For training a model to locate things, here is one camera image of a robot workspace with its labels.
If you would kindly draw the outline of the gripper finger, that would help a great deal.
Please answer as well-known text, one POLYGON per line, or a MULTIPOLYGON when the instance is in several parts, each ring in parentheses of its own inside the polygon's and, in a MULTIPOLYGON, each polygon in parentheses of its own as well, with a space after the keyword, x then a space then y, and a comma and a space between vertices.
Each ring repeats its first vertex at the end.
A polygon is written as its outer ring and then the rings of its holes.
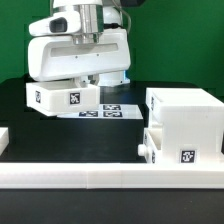
POLYGON ((92 85, 98 85, 99 83, 99 75, 89 75, 88 76, 89 83, 92 85))

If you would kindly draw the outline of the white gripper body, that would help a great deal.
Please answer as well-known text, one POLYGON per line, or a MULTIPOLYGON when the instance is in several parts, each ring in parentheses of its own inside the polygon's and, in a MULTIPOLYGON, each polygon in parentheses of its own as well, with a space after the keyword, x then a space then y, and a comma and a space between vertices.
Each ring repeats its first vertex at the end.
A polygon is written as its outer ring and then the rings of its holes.
POLYGON ((28 68, 38 81, 55 81, 127 70, 130 53, 127 32, 105 29, 97 43, 77 44, 81 20, 78 13, 56 13, 29 25, 28 68))

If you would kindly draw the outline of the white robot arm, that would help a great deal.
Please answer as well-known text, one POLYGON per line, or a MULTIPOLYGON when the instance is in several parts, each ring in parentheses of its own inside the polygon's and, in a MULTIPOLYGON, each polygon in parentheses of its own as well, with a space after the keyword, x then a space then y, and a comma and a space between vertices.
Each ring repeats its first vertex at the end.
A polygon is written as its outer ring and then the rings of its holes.
POLYGON ((144 0, 54 0, 53 15, 29 25, 30 76, 56 81, 124 71, 130 66, 127 30, 104 20, 104 10, 144 0))

